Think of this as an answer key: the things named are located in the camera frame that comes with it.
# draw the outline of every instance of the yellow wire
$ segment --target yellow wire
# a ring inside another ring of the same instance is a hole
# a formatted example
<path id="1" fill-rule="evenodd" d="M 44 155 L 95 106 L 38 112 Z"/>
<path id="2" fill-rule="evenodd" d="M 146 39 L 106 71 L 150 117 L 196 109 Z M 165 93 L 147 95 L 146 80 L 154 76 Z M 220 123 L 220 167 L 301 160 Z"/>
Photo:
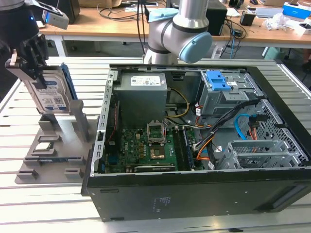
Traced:
<path id="1" fill-rule="evenodd" d="M 174 89 L 174 88 L 171 88 L 171 90 L 174 90 L 175 92 L 177 92 L 177 93 L 185 100 L 185 102 L 186 102 L 186 104 L 187 104 L 187 108 L 186 108 L 185 112 L 182 113 L 182 114 L 174 115 L 174 116 L 166 116 L 166 117 L 168 117 L 168 118 L 178 118 L 178 117 L 182 117 L 182 116 L 184 116 L 185 114 L 188 113 L 188 111 L 189 111 L 189 105 L 190 105 L 190 104 L 189 104 L 188 100 L 186 99 L 186 97 L 185 97 L 183 94 L 181 94 L 178 90 L 176 90 L 176 89 Z"/>

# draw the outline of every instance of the wooden desk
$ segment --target wooden desk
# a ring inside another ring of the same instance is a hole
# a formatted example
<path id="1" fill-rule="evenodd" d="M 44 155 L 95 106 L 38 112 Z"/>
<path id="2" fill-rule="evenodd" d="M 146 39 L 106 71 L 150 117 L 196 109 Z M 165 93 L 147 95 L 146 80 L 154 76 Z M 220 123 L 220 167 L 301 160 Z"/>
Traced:
<path id="1" fill-rule="evenodd" d="M 245 9 L 249 0 L 245 1 L 241 10 Z M 134 13 L 120 12 L 112 14 L 111 17 L 123 17 Z M 232 21 L 239 23 L 240 17 L 232 17 Z M 293 30 L 267 30 L 262 26 L 264 19 L 255 18 L 251 27 L 244 26 L 247 30 L 247 37 L 242 40 L 241 46 L 256 47 L 282 47 L 282 48 L 311 48 L 311 35 L 298 36 Z M 42 30 L 48 39 L 55 41 L 60 56 L 66 56 L 63 46 L 64 40 L 85 40 L 85 41 L 124 41 L 139 42 L 136 21 L 118 22 L 103 18 L 96 8 L 81 8 L 79 17 L 75 24 L 69 25 L 67 30 L 48 26 Z M 145 23 L 145 32 L 148 37 L 149 27 Z M 230 31 L 224 26 L 222 35 L 213 36 L 214 44 L 223 47 L 230 39 Z"/>

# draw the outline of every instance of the blue cable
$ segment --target blue cable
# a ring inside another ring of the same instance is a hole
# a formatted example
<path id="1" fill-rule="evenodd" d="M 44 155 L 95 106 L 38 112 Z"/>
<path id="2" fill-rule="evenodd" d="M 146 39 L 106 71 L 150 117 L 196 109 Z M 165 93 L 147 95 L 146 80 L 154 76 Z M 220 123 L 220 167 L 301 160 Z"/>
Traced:
<path id="1" fill-rule="evenodd" d="M 234 50 L 234 41 L 235 41 L 235 37 L 234 37 L 234 31 L 232 30 L 233 33 L 233 41 L 231 44 L 231 54 L 230 54 L 230 59 L 232 59 L 232 54 L 233 54 L 233 50 Z"/>
<path id="2" fill-rule="evenodd" d="M 240 137 L 241 137 L 243 140 L 246 140 L 246 137 L 245 137 L 244 134 L 242 133 L 241 129 L 239 128 L 239 124 L 238 124 L 238 120 L 239 120 L 239 118 L 242 117 L 242 116 L 250 117 L 249 114 L 246 114 L 246 113 L 242 113 L 242 114 L 238 115 L 237 118 L 235 118 L 234 126 L 235 126 L 235 129 L 237 130 L 238 134 L 240 135 Z"/>

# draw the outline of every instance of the motherboard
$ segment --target motherboard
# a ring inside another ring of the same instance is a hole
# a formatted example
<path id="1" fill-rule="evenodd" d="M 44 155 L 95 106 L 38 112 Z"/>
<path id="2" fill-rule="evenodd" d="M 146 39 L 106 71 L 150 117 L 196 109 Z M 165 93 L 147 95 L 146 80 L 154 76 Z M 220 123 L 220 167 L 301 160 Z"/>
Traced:
<path id="1" fill-rule="evenodd" d="M 104 173 L 131 173 L 191 170 L 194 131 L 162 127 L 123 129 L 119 151 L 106 154 L 99 168 Z"/>

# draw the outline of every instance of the blue plastic clip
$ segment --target blue plastic clip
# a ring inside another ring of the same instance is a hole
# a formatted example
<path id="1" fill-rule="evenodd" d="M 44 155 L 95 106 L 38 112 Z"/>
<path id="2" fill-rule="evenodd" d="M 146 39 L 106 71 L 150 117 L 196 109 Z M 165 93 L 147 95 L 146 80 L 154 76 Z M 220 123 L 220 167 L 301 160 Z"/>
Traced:
<path id="1" fill-rule="evenodd" d="M 227 85 L 225 77 L 218 70 L 211 70 L 206 72 L 206 77 L 212 85 L 213 91 L 231 91 L 231 87 Z"/>

